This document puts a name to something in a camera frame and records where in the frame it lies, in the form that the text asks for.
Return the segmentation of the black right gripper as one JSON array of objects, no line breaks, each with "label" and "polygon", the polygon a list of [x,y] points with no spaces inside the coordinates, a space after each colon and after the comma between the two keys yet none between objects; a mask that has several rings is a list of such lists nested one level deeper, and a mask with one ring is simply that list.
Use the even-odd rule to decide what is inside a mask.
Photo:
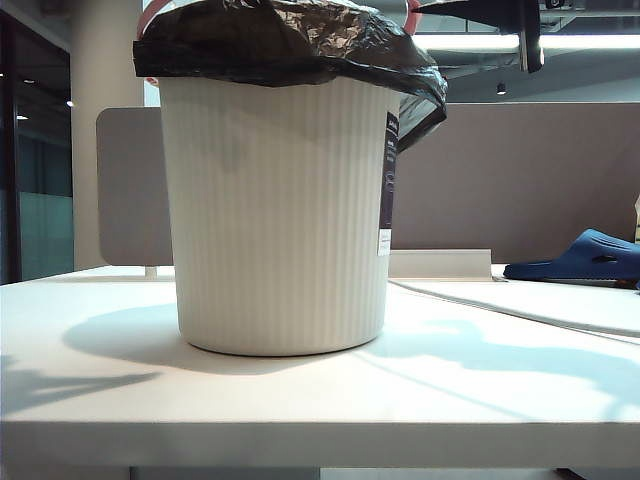
[{"label": "black right gripper", "polygon": [[521,69],[535,73],[544,65],[537,0],[469,0],[419,5],[414,13],[452,16],[497,28],[519,27]]}]

